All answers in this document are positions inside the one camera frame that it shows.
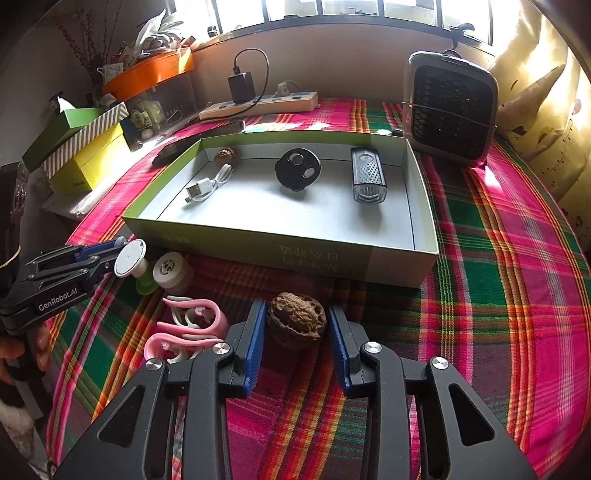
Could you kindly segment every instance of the window frame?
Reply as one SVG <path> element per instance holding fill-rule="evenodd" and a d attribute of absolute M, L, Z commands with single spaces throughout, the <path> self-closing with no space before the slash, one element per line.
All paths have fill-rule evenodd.
<path fill-rule="evenodd" d="M 267 11 L 266 0 L 261 0 L 261 8 L 264 22 L 257 25 L 250 25 L 248 27 L 238 28 L 229 32 L 223 32 L 222 23 L 217 7 L 217 0 L 209 0 L 212 6 L 212 10 L 215 13 L 215 19 L 217 23 L 217 31 L 219 35 L 213 37 L 211 40 L 201 44 L 198 50 L 215 45 L 217 43 L 230 40 L 231 38 L 244 37 L 253 33 L 260 33 L 270 30 L 277 30 L 280 28 L 299 27 L 303 25 L 324 25 L 324 24 L 370 24 L 370 25 L 382 25 L 386 27 L 395 28 L 406 28 L 408 30 L 420 31 L 431 35 L 437 35 L 439 37 L 448 38 L 451 42 L 454 37 L 453 31 L 443 27 L 443 9 L 441 6 L 441 0 L 434 0 L 435 7 L 435 19 L 436 24 L 428 25 L 425 23 L 405 20 L 402 18 L 391 18 L 385 16 L 385 5 L 384 0 L 376 0 L 378 3 L 378 15 L 325 15 L 322 5 L 322 0 L 316 0 L 316 9 L 318 14 L 309 17 L 291 17 L 283 18 L 280 20 L 270 20 L 269 13 Z M 470 47 L 478 48 L 485 53 L 494 55 L 492 48 L 493 41 L 493 18 L 492 18 L 492 3 L 488 0 L 488 10 L 490 17 L 490 32 L 489 41 L 483 42 L 476 38 L 464 35 L 460 39 L 460 43 L 468 45 Z"/>

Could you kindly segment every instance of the human hand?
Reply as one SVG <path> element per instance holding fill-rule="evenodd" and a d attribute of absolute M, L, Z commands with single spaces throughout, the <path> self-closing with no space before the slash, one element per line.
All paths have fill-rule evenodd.
<path fill-rule="evenodd" d="M 49 367 L 51 347 L 49 345 L 49 327 L 43 323 L 37 331 L 35 338 L 37 343 L 37 366 L 41 371 Z M 25 352 L 25 346 L 19 340 L 8 335 L 0 335 L 0 359 L 12 359 L 21 356 Z M 0 381 L 12 385 L 12 378 L 8 375 L 6 365 L 0 361 Z"/>

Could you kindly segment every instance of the striped box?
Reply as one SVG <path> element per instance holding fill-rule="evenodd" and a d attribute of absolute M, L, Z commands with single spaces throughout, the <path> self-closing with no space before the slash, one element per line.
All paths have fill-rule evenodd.
<path fill-rule="evenodd" d="M 43 162 L 43 169 L 47 172 L 47 176 L 52 178 L 80 150 L 128 115 L 127 107 L 121 102 L 86 125 Z"/>

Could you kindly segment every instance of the white usb cable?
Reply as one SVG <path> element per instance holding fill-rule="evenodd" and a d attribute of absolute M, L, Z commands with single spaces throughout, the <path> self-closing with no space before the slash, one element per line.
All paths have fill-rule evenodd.
<path fill-rule="evenodd" d="M 187 188 L 187 193 L 189 196 L 185 199 L 187 203 L 191 202 L 203 202 L 207 200 L 213 192 L 215 192 L 219 187 L 225 185 L 230 177 L 232 176 L 232 166 L 226 163 L 219 172 L 217 172 L 216 177 L 211 180 L 209 178 L 205 178 L 203 180 L 199 180 L 195 185 Z"/>

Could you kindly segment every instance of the window sill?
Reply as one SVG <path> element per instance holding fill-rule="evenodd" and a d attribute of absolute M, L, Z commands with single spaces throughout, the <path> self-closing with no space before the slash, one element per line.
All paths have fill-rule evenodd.
<path fill-rule="evenodd" d="M 217 37 L 213 37 L 207 42 L 195 45 L 191 48 L 193 51 L 198 51 L 211 47 L 212 45 L 231 40 L 233 38 L 244 37 L 254 33 L 267 32 L 280 28 L 326 24 L 370 24 L 382 25 L 385 27 L 406 28 L 408 30 L 415 30 L 431 35 L 437 35 L 438 37 L 449 38 L 450 48 L 452 47 L 453 34 L 450 30 L 415 22 L 412 20 L 402 20 L 399 18 L 377 17 L 370 15 L 316 15 L 313 17 L 284 18 L 283 20 L 273 20 L 267 23 L 252 25 L 250 27 L 239 28 L 237 30 L 218 35 Z M 493 48 L 489 44 L 475 40 L 474 38 L 464 36 L 460 40 L 460 43 L 482 50 L 489 55 L 494 55 Z"/>

